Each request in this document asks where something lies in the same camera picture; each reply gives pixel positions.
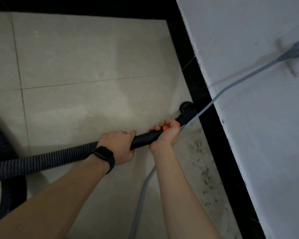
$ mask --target smartwatch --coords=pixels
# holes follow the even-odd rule
[[[110,165],[110,170],[106,173],[108,174],[115,165],[115,159],[113,156],[113,152],[111,150],[109,150],[107,147],[104,146],[99,146],[97,148],[95,148],[92,152],[90,152],[90,155],[94,154],[97,157],[99,157],[100,159],[107,161]]]

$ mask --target white wall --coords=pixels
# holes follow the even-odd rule
[[[279,55],[299,0],[177,0],[211,96]],[[299,238],[299,76],[281,63],[215,104],[267,238]]]

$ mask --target floor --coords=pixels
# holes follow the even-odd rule
[[[0,127],[21,157],[98,140],[179,114],[191,100],[166,21],[0,13]],[[199,121],[175,152],[223,238],[241,238]],[[28,198],[76,164],[27,176]],[[127,238],[154,162],[147,147],[93,191],[67,238]],[[157,177],[137,238],[167,238]]]

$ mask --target orange grip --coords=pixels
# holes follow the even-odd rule
[[[168,126],[168,125],[164,125],[163,126],[163,131],[166,131],[167,129],[170,129],[171,127],[170,126]]]

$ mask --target forearm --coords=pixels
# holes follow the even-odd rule
[[[154,153],[169,238],[219,239],[220,235],[186,180],[171,146]]]
[[[109,170],[91,155],[0,221],[0,238],[64,238],[80,209]]]

